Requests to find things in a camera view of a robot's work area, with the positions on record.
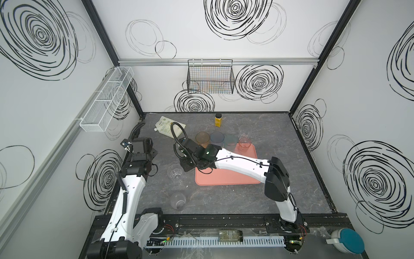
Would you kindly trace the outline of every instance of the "pink tray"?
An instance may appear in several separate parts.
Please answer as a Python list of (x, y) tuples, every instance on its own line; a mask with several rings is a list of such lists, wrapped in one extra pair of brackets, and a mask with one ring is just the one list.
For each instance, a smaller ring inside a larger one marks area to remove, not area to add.
[[(235, 153), (238, 153), (237, 150), (239, 144), (236, 146)], [(249, 149), (243, 153), (246, 157), (257, 158), (256, 149), (252, 144)], [(205, 172), (210, 172), (211, 169), (203, 170)], [(198, 185), (228, 185), (228, 184), (259, 184), (260, 181), (244, 175), (237, 173), (235, 171), (227, 169), (213, 169), (211, 174), (203, 174), (197, 168), (195, 169), (195, 182)]]

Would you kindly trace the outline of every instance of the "yellow spice bottle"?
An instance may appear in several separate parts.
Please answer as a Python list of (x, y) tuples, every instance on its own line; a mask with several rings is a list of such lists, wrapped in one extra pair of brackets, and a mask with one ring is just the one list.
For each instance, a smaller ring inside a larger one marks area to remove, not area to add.
[(221, 126), (221, 113), (216, 113), (216, 118), (214, 120), (214, 125), (216, 125), (217, 127)]

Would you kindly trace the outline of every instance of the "white wire basket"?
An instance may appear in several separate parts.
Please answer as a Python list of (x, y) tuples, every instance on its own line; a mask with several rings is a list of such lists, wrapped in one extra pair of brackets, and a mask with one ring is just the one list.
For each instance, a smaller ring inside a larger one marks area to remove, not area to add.
[(117, 67), (80, 122), (86, 132), (104, 132), (134, 76), (131, 67)]

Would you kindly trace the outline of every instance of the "gray tabletop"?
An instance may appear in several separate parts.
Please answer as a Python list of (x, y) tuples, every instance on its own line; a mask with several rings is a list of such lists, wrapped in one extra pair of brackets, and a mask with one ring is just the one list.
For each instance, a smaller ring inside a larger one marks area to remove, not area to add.
[[(302, 148), (288, 114), (223, 114), (220, 128), (214, 127), (214, 114), (147, 114), (140, 137), (151, 137), (158, 155), (153, 163), (159, 172), (149, 177), (141, 194), (137, 213), (145, 208), (161, 207), (165, 214), (260, 214), (278, 213), (274, 201), (264, 195), (264, 184), (199, 186), (195, 170), (184, 173), (181, 182), (173, 182), (167, 169), (179, 160), (173, 152), (174, 139), (155, 132), (161, 116), (186, 124), (188, 137), (194, 140), (200, 131), (213, 128), (223, 133), (238, 134), (240, 125), (253, 128), (251, 140), (259, 159), (279, 158), (290, 175), (291, 192), (302, 213), (331, 213), (321, 187)], [(174, 210), (170, 197), (175, 192), (186, 196), (183, 210)]]

